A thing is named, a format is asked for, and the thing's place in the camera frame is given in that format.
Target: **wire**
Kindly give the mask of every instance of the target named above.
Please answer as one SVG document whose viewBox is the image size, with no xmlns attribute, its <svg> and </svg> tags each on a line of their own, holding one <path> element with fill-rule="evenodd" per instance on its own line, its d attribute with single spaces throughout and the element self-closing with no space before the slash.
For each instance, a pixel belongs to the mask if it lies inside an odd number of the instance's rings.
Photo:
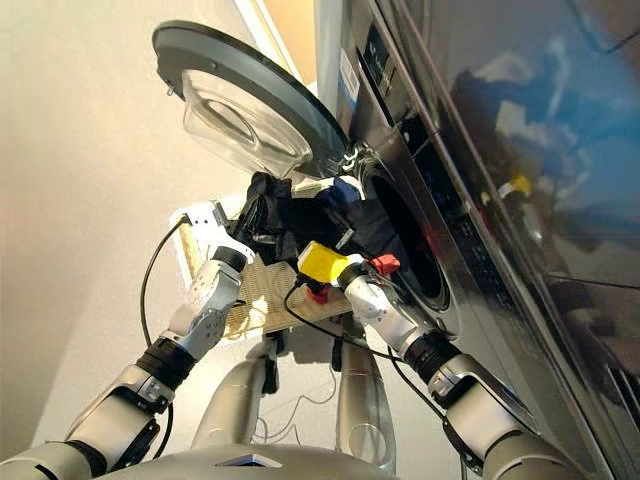
<svg viewBox="0 0 640 480">
<path fill-rule="evenodd" d="M 156 453 L 153 456 L 154 460 L 156 458 L 160 458 L 160 455 L 162 455 L 162 452 L 164 452 L 164 449 L 167 446 L 167 443 L 169 442 L 169 437 L 171 436 L 172 428 L 173 428 L 173 403 L 170 403 L 169 407 L 167 408 L 167 426 L 165 427 L 165 430 L 164 430 L 164 436 L 162 437 L 162 442 L 160 442 L 160 446 L 158 447 L 158 450 L 156 450 Z"/>
<path fill-rule="evenodd" d="M 147 265 L 147 270 L 144 272 L 144 278 L 142 279 L 142 287 L 140 288 L 140 324 L 142 325 L 142 333 L 144 334 L 144 341 L 147 344 L 147 347 L 151 346 L 151 336 L 149 335 L 149 327 L 147 325 L 147 311 L 145 309 L 145 297 L 147 293 L 147 283 L 149 282 L 149 275 L 151 274 L 151 269 L 153 265 L 156 263 L 156 259 L 158 255 L 160 255 L 160 251 L 164 247 L 167 240 L 175 233 L 176 230 L 183 223 L 188 222 L 186 215 L 180 217 L 180 220 L 176 222 L 176 224 L 171 227 L 171 229 L 166 233 L 160 243 L 156 247 L 156 250 L 151 255 L 151 259 L 149 260 L 149 265 Z M 169 436 L 171 435 L 171 429 L 173 428 L 173 403 L 169 404 L 167 408 L 167 426 L 165 427 L 164 436 L 162 437 L 162 442 L 160 442 L 160 446 L 153 456 L 154 459 L 160 457 L 162 452 L 164 452 L 165 447 L 167 446 L 167 442 L 169 442 Z"/>
<path fill-rule="evenodd" d="M 326 328 L 322 328 L 319 325 L 311 323 L 306 318 L 301 317 L 296 312 L 291 310 L 291 308 L 289 307 L 289 298 L 291 297 L 293 292 L 295 292 L 296 289 L 298 287 L 300 287 L 300 285 L 302 285 L 302 284 L 299 283 L 299 282 L 296 282 L 295 285 L 293 287 L 291 287 L 291 290 L 289 290 L 289 292 L 284 297 L 284 309 L 287 311 L 287 313 L 289 315 L 297 318 L 299 321 L 301 321 L 305 325 L 307 325 L 307 326 L 309 326 L 311 328 L 315 328 L 316 330 L 324 333 L 325 335 L 329 335 L 330 337 L 337 338 L 338 340 L 342 340 L 344 343 L 348 343 L 349 345 L 352 345 L 354 347 L 358 347 L 358 348 L 360 348 L 362 350 L 365 350 L 365 351 L 369 352 L 372 355 L 375 355 L 375 356 L 380 357 L 380 358 L 386 358 L 387 360 L 392 360 L 392 361 L 395 361 L 395 362 L 405 363 L 403 359 L 401 359 L 399 357 L 396 357 L 393 354 L 387 355 L 386 353 L 378 352 L 377 350 L 372 350 L 371 348 L 369 348 L 369 347 L 367 347 L 365 345 L 361 345 L 361 344 L 359 344 L 357 342 L 354 342 L 353 340 L 351 340 L 349 338 L 346 338 L 346 337 L 344 337 L 342 335 L 338 335 L 336 333 L 333 333 L 333 332 L 327 330 Z"/>
<path fill-rule="evenodd" d="M 467 466 L 464 463 L 462 455 L 460 455 L 460 478 L 461 480 L 467 480 Z"/>
<path fill-rule="evenodd" d="M 158 258 L 158 255 L 160 255 L 160 251 L 162 250 L 162 247 L 164 247 L 164 244 L 167 243 L 167 240 L 169 240 L 171 235 L 173 235 L 175 231 L 178 230 L 178 228 L 180 228 L 180 225 L 182 225 L 187 221 L 188 219 L 186 215 L 183 215 L 182 217 L 180 217 L 180 220 L 178 220 L 176 224 L 173 227 L 171 227 L 171 230 L 169 230 L 166 233 L 166 235 L 162 237 L 162 240 L 160 240 L 160 243 L 156 247 L 156 250 L 153 252 L 153 255 L 151 255 L 151 259 L 149 260 L 149 265 L 147 265 L 147 270 L 144 272 L 144 278 L 142 279 L 142 288 L 140 288 L 140 323 L 142 325 L 142 333 L 144 334 L 144 340 L 145 342 L 147 342 L 147 347 L 151 346 L 151 336 L 149 335 L 149 327 L 147 326 L 147 310 L 145 308 L 144 303 L 145 303 L 145 296 L 147 294 L 147 283 L 149 282 L 149 275 L 151 274 L 151 269 L 153 268 L 153 265 L 156 263 L 156 259 Z"/>
<path fill-rule="evenodd" d="M 298 400 L 296 401 L 295 406 L 293 407 L 293 410 L 291 411 L 289 420 L 287 420 L 287 423 L 285 423 L 284 427 L 282 427 L 276 433 L 269 435 L 267 422 L 262 417 L 258 417 L 258 420 L 262 422 L 262 425 L 264 427 L 264 435 L 254 433 L 254 437 L 258 438 L 259 440 L 263 440 L 264 443 L 267 443 L 267 440 L 273 439 L 282 435 L 279 439 L 273 440 L 271 442 L 271 443 L 279 443 L 282 440 L 284 440 L 287 437 L 287 435 L 289 435 L 291 430 L 293 430 L 296 436 L 296 441 L 298 442 L 298 445 L 302 446 L 300 443 L 300 437 L 298 436 L 298 428 L 296 424 L 293 422 L 293 420 L 295 419 L 296 413 L 298 411 L 298 407 L 300 407 L 302 400 L 306 400 L 309 403 L 312 403 L 314 405 L 324 405 L 325 403 L 330 402 L 336 396 L 336 393 L 338 391 L 338 380 L 336 379 L 336 374 L 333 373 L 333 369 L 331 368 L 331 365 L 329 365 L 329 373 L 331 374 L 331 379 L 333 381 L 333 388 L 332 388 L 331 394 L 325 400 L 314 400 L 313 398 L 308 397 L 306 395 L 300 395 L 298 397 Z"/>
<path fill-rule="evenodd" d="M 391 354 L 391 347 L 387 347 L 387 349 L 389 350 L 389 354 Z M 395 360 L 391 360 L 391 363 L 393 364 L 393 368 L 396 369 L 396 372 L 398 372 L 398 375 L 400 375 L 400 378 L 402 378 L 402 380 L 404 380 L 404 383 L 406 383 L 407 385 L 409 385 L 411 387 L 411 390 L 413 390 L 415 392 L 416 395 L 418 395 L 422 401 L 424 403 L 427 404 L 427 406 L 433 410 L 433 413 L 435 413 L 435 415 L 440 419 L 440 420 L 444 420 L 444 415 L 442 414 L 442 412 L 440 410 L 438 410 L 438 408 L 435 406 L 435 404 L 429 400 L 429 398 L 420 391 L 420 389 L 418 387 L 415 386 L 415 384 L 409 380 L 409 378 L 404 374 L 404 372 L 400 369 L 400 365 L 398 365 L 398 362 L 396 362 Z"/>
</svg>

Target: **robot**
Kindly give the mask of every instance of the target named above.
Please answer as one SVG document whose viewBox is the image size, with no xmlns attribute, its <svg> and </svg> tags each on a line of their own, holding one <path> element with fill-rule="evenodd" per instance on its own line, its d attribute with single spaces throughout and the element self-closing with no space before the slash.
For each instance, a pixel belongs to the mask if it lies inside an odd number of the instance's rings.
<svg viewBox="0 0 640 480">
<path fill-rule="evenodd" d="M 168 328 L 76 418 L 64 441 L 5 460 L 0 477 L 397 478 L 391 414 L 362 337 L 368 325 L 388 344 L 387 356 L 406 362 L 425 382 L 446 412 L 441 416 L 447 438 L 473 471 L 500 480 L 586 478 L 537 434 L 531 414 L 507 387 L 460 352 L 437 326 L 416 318 L 392 282 L 385 282 L 359 255 L 342 257 L 315 242 L 300 255 L 299 271 L 330 280 L 353 308 L 353 322 L 343 328 L 336 451 L 251 443 L 260 397 L 273 383 L 280 346 L 277 338 L 265 337 L 222 381 L 191 449 L 141 463 L 159 431 L 155 416 L 168 408 L 191 369 L 222 338 L 242 271 L 254 259 L 250 248 L 229 236 L 226 217 L 214 205 L 199 213 L 210 226 L 213 248 Z M 298 281 L 290 294 L 300 285 Z"/>
</svg>

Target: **yellow block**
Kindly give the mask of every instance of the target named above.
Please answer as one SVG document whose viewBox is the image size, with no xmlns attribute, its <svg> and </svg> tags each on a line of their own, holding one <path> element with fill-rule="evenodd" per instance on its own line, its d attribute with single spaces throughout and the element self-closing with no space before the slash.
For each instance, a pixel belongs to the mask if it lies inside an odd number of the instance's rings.
<svg viewBox="0 0 640 480">
<path fill-rule="evenodd" d="M 333 283 L 349 265 L 349 259 L 311 241 L 298 257 L 298 271 L 321 283 Z"/>
</svg>

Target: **label sticker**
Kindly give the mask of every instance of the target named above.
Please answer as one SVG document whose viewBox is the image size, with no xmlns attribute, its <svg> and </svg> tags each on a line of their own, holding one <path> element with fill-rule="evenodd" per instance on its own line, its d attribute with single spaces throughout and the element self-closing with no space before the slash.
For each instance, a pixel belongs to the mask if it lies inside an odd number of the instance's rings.
<svg viewBox="0 0 640 480">
<path fill-rule="evenodd" d="M 360 80 L 358 80 L 358 75 L 353 70 L 344 49 L 340 49 L 340 78 L 338 83 L 345 93 L 349 107 L 354 110 L 358 99 L 358 90 L 360 90 Z"/>
</svg>

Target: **black cable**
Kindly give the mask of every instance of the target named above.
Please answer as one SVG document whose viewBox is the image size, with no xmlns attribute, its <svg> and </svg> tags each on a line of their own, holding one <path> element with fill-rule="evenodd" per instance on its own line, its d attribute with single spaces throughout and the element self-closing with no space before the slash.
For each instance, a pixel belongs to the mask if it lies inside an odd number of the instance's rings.
<svg viewBox="0 0 640 480">
<path fill-rule="evenodd" d="M 156 247 L 155 252 L 153 252 L 153 255 L 151 255 L 149 265 L 147 265 L 147 271 L 144 272 L 144 278 L 142 279 L 142 288 L 140 288 L 140 323 L 142 324 L 142 333 L 144 334 L 145 342 L 147 342 L 147 347 L 151 346 L 151 336 L 149 335 L 149 327 L 147 326 L 147 310 L 144 306 L 144 300 L 147 293 L 147 283 L 149 282 L 149 275 L 151 274 L 151 269 L 153 268 L 154 263 L 156 263 L 156 259 L 158 258 L 158 255 L 160 255 L 160 251 L 162 250 L 162 247 L 164 247 L 164 244 L 167 243 L 167 240 L 169 240 L 171 235 L 173 235 L 175 231 L 180 228 L 180 225 L 187 221 L 188 219 L 186 215 L 182 216 L 180 220 L 178 220 L 176 224 L 171 227 L 171 230 L 169 230 L 167 234 L 162 237 L 162 240 L 160 240 L 160 243 Z"/>
<path fill-rule="evenodd" d="M 178 220 L 176 224 L 173 227 L 171 227 L 171 230 L 169 230 L 167 234 L 164 237 L 162 237 L 162 240 L 160 240 L 160 243 L 156 247 L 155 252 L 153 252 L 151 259 L 149 260 L 149 265 L 147 265 L 146 272 L 144 272 L 144 278 L 142 279 L 142 287 L 140 288 L 140 324 L 142 325 L 142 333 L 144 334 L 144 341 L 146 342 L 147 347 L 151 346 L 151 336 L 149 335 L 149 327 L 147 326 L 147 312 L 144 306 L 144 302 L 145 302 L 145 295 L 147 293 L 147 283 L 149 282 L 149 275 L 151 274 L 151 269 L 153 268 L 153 265 L 156 263 L 156 259 L 158 258 L 158 255 L 160 255 L 160 251 L 162 250 L 162 247 L 164 247 L 165 243 L 167 243 L 167 240 L 169 240 L 171 235 L 173 235 L 175 231 L 178 230 L 180 225 L 182 225 L 187 221 L 188 221 L 187 217 L 182 216 L 180 220 Z M 169 441 L 169 436 L 171 435 L 172 428 L 173 428 L 173 403 L 170 403 L 169 407 L 167 408 L 167 426 L 164 431 L 164 436 L 162 437 L 162 442 L 160 442 L 160 446 L 158 447 L 158 450 L 153 456 L 154 459 L 160 457 L 160 455 L 162 455 L 162 452 L 164 452 L 164 449 L 167 446 L 167 442 Z"/>
<path fill-rule="evenodd" d="M 389 353 L 391 352 L 391 347 L 387 347 L 387 350 L 389 350 Z M 442 414 L 442 412 L 440 410 L 438 410 L 438 408 L 435 406 L 435 404 L 429 400 L 429 398 L 420 391 L 420 389 L 418 387 L 415 386 L 415 384 L 409 380 L 409 378 L 404 374 L 404 372 L 400 369 L 400 365 L 398 365 L 398 362 L 396 362 L 394 359 L 391 360 L 391 363 L 393 363 L 393 368 L 396 369 L 396 372 L 398 372 L 398 375 L 400 375 L 400 378 L 402 378 L 402 380 L 404 380 L 404 383 L 406 383 L 407 385 L 409 385 L 411 387 L 411 390 L 413 390 L 416 395 L 418 395 L 422 401 L 424 403 L 426 403 L 429 408 L 431 410 L 433 410 L 433 413 L 436 414 L 436 416 L 442 421 L 444 420 L 444 415 Z"/>
<path fill-rule="evenodd" d="M 460 455 L 460 478 L 461 480 L 467 480 L 467 466 L 464 463 L 462 455 Z"/>
<path fill-rule="evenodd" d="M 162 452 L 164 452 L 164 449 L 167 446 L 167 443 L 169 442 L 169 437 L 171 436 L 172 428 L 173 428 L 173 403 L 170 403 L 169 407 L 167 408 L 167 426 L 165 427 L 165 430 L 164 430 L 164 436 L 162 437 L 162 442 L 160 442 L 160 446 L 158 447 L 158 450 L 156 450 L 156 453 L 153 456 L 154 460 L 156 458 L 160 458 L 160 455 L 162 455 Z"/>
<path fill-rule="evenodd" d="M 311 328 L 315 328 L 316 330 L 324 333 L 325 335 L 329 335 L 330 337 L 333 338 L 337 338 L 339 340 L 342 340 L 344 343 L 348 343 L 349 345 L 353 345 L 354 347 L 358 347 L 362 350 L 365 350 L 367 352 L 369 352 L 372 355 L 375 355 L 377 357 L 381 357 L 381 358 L 386 358 L 387 360 L 391 360 L 394 362 L 401 362 L 404 363 L 404 360 L 402 360 L 399 357 L 396 357 L 395 355 L 393 355 L 393 353 L 390 353 L 389 355 L 387 355 L 386 353 L 382 353 L 382 352 L 378 352 L 376 350 L 372 350 L 369 347 L 366 347 L 364 345 L 360 345 L 357 342 L 354 342 L 353 340 L 349 339 L 349 338 L 345 338 L 342 335 L 338 335 L 335 334 L 333 332 L 330 332 L 329 330 L 322 328 L 312 322 L 310 322 L 309 320 L 307 320 L 306 318 L 301 317 L 300 315 L 298 315 L 296 312 L 294 312 L 293 310 L 291 310 L 291 308 L 289 307 L 289 298 L 291 297 L 291 295 L 293 294 L 293 292 L 296 291 L 296 289 L 298 287 L 300 287 L 302 285 L 302 283 L 300 283 L 299 281 L 296 281 L 295 285 L 293 287 L 291 287 L 291 290 L 289 290 L 289 293 L 287 293 L 284 297 L 284 309 L 287 311 L 287 313 L 295 318 L 297 318 L 299 321 L 301 321 L 302 323 L 304 323 L 305 325 L 311 327 Z"/>
</svg>

